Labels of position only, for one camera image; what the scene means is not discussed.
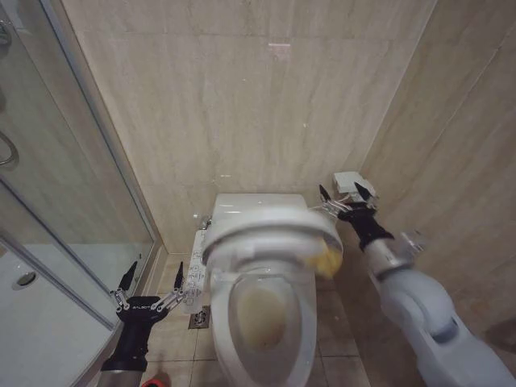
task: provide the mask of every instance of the floor drain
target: floor drain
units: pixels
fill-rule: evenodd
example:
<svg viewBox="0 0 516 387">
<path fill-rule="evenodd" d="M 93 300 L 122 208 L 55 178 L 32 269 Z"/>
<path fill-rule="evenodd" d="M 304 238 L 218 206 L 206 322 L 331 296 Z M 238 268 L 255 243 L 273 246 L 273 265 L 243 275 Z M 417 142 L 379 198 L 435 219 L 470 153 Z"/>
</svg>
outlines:
<svg viewBox="0 0 516 387">
<path fill-rule="evenodd" d="M 210 306 L 204 305 L 199 313 L 190 315 L 188 329 L 204 329 L 210 326 Z"/>
<path fill-rule="evenodd" d="M 13 284 L 13 289 L 17 290 L 17 289 L 22 289 L 22 288 L 29 286 L 32 282 L 35 281 L 36 277 L 37 277 L 37 275 L 35 272 L 28 272 L 28 273 L 23 274 L 16 281 L 16 283 Z"/>
</svg>

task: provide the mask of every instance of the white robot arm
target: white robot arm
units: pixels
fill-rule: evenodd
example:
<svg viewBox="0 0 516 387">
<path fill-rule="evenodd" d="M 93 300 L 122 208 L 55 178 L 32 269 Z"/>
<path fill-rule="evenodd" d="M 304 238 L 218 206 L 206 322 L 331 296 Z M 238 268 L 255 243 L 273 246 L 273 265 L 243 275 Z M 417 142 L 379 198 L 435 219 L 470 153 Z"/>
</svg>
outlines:
<svg viewBox="0 0 516 387">
<path fill-rule="evenodd" d="M 366 250 L 371 253 L 376 247 Z M 378 290 L 381 309 L 402 329 L 429 387 L 516 386 L 494 351 L 464 325 L 435 279 L 405 267 L 385 275 Z"/>
<path fill-rule="evenodd" d="M 429 387 L 516 387 L 516 380 L 487 344 L 476 338 L 455 312 L 453 301 L 435 279 L 413 269 L 409 239 L 396 243 L 374 219 L 372 195 L 356 184 L 358 200 L 333 201 L 320 186 L 323 207 L 349 222 L 360 237 L 381 309 L 401 328 L 418 358 Z"/>
</svg>

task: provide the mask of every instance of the red object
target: red object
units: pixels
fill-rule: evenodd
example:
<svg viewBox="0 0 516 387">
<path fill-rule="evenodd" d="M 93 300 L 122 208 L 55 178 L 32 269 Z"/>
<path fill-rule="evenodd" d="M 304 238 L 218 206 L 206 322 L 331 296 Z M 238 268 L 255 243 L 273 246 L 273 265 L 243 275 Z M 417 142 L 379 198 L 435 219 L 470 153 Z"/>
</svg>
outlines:
<svg viewBox="0 0 516 387">
<path fill-rule="evenodd" d="M 142 387 L 167 387 L 163 384 L 162 381 L 159 381 L 157 379 L 151 379 L 150 381 L 146 381 L 142 384 Z"/>
</svg>

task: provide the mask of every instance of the shower door handle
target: shower door handle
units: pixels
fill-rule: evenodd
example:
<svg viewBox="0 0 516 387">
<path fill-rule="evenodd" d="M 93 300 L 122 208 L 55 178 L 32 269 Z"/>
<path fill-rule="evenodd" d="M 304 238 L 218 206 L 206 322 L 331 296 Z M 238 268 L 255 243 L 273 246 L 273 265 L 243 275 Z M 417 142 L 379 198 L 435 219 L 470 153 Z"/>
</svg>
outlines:
<svg viewBox="0 0 516 387">
<path fill-rule="evenodd" d="M 2 141 L 7 144 L 7 146 L 9 147 L 9 150 L 10 150 L 10 155 L 5 159 L 0 160 L 0 168 L 7 167 L 10 164 L 13 164 L 14 166 L 16 166 L 19 161 L 19 154 L 18 154 L 18 149 L 16 148 L 16 145 L 10 140 L 9 137 L 4 135 L 1 131 L 0 131 L 0 139 L 2 139 Z"/>
</svg>

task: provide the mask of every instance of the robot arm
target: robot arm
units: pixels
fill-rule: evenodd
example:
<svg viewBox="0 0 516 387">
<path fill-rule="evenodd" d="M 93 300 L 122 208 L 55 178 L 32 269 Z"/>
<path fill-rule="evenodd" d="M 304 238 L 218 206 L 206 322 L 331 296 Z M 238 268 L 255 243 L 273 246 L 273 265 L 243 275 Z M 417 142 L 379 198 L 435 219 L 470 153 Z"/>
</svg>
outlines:
<svg viewBox="0 0 516 387">
<path fill-rule="evenodd" d="M 163 320 L 181 304 L 185 295 L 183 285 L 183 263 L 174 281 L 174 289 L 163 298 L 158 296 L 126 297 L 135 275 L 136 262 L 125 273 L 119 287 L 111 292 L 116 305 L 116 314 L 123 322 L 122 333 L 113 354 L 102 364 L 97 387 L 139 387 L 147 370 L 145 355 L 148 352 L 148 338 L 154 324 Z"/>
<path fill-rule="evenodd" d="M 453 301 L 435 279 L 413 269 L 422 248 L 409 239 L 396 243 L 374 219 L 372 195 L 357 185 L 360 199 L 332 201 L 321 186 L 323 206 L 350 223 L 360 238 L 381 309 L 400 329 L 418 358 L 429 387 L 515 387 L 516 380 L 494 351 L 477 339 L 455 312 Z"/>
</svg>

